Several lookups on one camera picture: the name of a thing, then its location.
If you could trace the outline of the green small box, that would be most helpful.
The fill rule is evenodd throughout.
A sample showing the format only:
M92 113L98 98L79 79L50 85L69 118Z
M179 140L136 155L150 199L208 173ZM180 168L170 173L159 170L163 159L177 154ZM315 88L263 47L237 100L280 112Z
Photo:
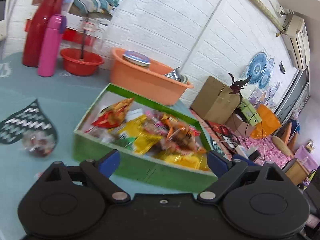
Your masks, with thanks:
M256 126L262 121L257 110L253 107L253 105L245 98L242 99L242 102L239 105L240 111L247 119L248 123L251 126Z

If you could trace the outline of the blue paper fan decoration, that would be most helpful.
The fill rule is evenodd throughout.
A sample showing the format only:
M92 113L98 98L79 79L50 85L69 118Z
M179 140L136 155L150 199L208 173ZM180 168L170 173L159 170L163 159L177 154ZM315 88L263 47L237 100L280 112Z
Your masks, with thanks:
M258 83L266 70L267 55L265 52L257 53L247 67L247 78L250 77L249 84Z

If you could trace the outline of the red plastic basin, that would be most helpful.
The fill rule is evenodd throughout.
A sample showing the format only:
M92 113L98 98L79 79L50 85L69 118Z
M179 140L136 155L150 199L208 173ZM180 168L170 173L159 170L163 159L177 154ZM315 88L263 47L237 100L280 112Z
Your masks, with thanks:
M60 51L60 55L64 70L76 76L91 76L104 64L100 55L89 51L84 51L84 58L80 58L80 49L65 48Z

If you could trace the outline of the yellow chips bag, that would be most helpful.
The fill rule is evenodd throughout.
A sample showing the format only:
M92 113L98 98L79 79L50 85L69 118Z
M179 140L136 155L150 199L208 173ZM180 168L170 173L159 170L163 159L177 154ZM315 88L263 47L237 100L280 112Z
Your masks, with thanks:
M134 142L129 146L129 149L136 154L144 155L163 138L159 134L150 133L146 130L145 125L149 121L146 115L141 115L119 127L109 129L108 132L118 140L133 138Z

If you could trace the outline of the red checkered snack packet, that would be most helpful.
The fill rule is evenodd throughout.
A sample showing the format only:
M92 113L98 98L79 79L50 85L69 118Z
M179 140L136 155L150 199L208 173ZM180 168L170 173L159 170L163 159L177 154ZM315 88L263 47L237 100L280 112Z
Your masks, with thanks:
M111 129L120 126L131 108L134 98L124 99L100 111L92 126Z

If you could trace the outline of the pink cardboard box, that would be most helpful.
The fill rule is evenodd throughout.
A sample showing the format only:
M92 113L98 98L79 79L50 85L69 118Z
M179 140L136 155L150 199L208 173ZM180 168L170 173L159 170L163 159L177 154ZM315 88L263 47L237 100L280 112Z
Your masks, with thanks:
M237 114L232 114L225 125L237 136L249 137L254 131L254 127L244 122Z

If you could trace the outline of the orange plastic tub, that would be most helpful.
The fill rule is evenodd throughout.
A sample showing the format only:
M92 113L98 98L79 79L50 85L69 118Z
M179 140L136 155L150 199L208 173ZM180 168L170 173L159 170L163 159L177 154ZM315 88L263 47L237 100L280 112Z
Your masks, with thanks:
M163 105L174 105L187 89L194 86L172 80L164 75L172 68L151 59L148 69L124 59L125 49L112 48L114 59L110 72L111 83Z

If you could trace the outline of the dark red leafed plant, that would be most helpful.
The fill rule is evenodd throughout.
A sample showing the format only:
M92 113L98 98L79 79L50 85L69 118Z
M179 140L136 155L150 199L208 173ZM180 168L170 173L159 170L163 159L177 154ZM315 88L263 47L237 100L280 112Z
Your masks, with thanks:
M228 75L232 79L232 84L230 85L230 89L232 91L230 92L230 94L239 94L239 95L241 95L240 90L242 90L245 87L245 85L247 85L247 83L251 80L251 76L247 77L245 80L235 81L235 78L231 73L228 73Z

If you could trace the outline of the orange snack packet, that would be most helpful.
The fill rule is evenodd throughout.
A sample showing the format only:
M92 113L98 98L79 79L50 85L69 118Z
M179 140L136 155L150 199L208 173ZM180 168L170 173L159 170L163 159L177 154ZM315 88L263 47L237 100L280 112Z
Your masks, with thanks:
M205 154L207 152L196 141L196 137L201 132L194 126L173 115L159 111L148 111L146 117L144 129L150 134L162 137L159 145L163 151L181 155Z

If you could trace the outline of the white water dispenser machine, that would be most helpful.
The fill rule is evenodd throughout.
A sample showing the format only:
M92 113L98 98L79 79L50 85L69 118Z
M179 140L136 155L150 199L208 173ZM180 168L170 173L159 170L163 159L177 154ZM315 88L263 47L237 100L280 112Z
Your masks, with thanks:
M0 0L0 42L1 59L3 57L4 44L8 35L9 21L17 0Z

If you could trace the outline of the steel bowl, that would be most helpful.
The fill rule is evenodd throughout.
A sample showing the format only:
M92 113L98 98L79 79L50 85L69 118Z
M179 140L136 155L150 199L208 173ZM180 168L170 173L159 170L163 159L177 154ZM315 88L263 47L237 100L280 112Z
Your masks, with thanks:
M180 79L181 79L180 67L177 67L176 69L168 72L164 76L169 78L169 79L175 80L175 81L180 81Z

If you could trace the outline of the yellow cake snack packet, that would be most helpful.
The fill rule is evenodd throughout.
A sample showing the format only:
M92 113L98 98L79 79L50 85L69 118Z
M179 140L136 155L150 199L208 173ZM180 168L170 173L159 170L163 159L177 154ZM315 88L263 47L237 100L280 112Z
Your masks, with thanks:
M207 164L207 156L205 154L188 154L182 155L179 153L161 152L155 155L155 158L160 159L169 164L180 165L196 170L209 171Z

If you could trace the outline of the orange gift bag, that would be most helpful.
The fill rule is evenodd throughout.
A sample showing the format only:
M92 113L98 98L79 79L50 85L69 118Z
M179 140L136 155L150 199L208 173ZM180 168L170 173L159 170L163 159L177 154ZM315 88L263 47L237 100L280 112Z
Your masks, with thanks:
M253 139L266 138L281 126L279 119L265 105L259 105L257 109L257 113L261 117L261 122L255 126L254 130L250 134L251 138Z

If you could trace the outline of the red thermos jug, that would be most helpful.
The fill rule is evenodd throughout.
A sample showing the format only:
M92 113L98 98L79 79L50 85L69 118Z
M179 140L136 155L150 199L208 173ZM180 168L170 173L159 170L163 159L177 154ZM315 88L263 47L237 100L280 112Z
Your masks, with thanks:
M27 31L22 63L27 67L37 67L44 35L50 18L61 13L63 0L43 0Z

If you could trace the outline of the lidded tin container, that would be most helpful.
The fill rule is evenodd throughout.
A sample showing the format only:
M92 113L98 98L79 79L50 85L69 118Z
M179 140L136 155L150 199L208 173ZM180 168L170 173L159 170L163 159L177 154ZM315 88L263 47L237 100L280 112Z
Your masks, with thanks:
M136 64L144 68L149 68L151 64L151 61L147 56L136 51L126 50L123 53L123 58L133 64Z

